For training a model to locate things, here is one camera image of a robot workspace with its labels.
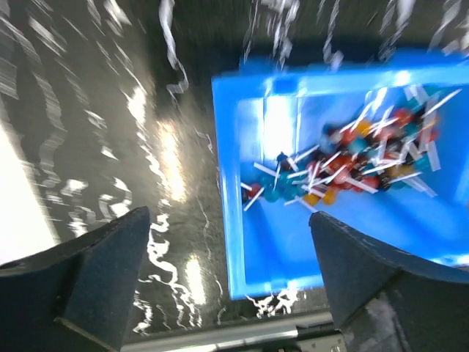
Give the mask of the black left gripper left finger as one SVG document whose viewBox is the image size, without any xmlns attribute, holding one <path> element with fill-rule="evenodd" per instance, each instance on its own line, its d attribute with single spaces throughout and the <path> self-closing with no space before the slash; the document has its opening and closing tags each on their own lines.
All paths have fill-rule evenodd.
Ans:
<svg viewBox="0 0 469 352">
<path fill-rule="evenodd" d="M 1 265 L 2 351 L 120 351 L 149 209 Z"/>
</svg>

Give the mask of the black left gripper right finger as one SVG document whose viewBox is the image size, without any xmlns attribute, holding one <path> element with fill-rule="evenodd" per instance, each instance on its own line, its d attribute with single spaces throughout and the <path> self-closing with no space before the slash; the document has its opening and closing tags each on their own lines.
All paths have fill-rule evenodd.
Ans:
<svg viewBox="0 0 469 352">
<path fill-rule="evenodd" d="M 309 226 L 348 351 L 467 351 L 468 272 L 425 260 L 323 212 Z"/>
</svg>

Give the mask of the blue bin with lollipops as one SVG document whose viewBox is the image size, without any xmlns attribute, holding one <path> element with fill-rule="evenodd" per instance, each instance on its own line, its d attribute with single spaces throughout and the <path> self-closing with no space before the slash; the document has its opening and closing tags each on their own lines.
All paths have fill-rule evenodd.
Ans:
<svg viewBox="0 0 469 352">
<path fill-rule="evenodd" d="M 398 53 L 388 64 L 212 81 L 233 299 L 322 285 L 313 212 L 436 263 L 468 263 L 468 61 Z"/>
</svg>

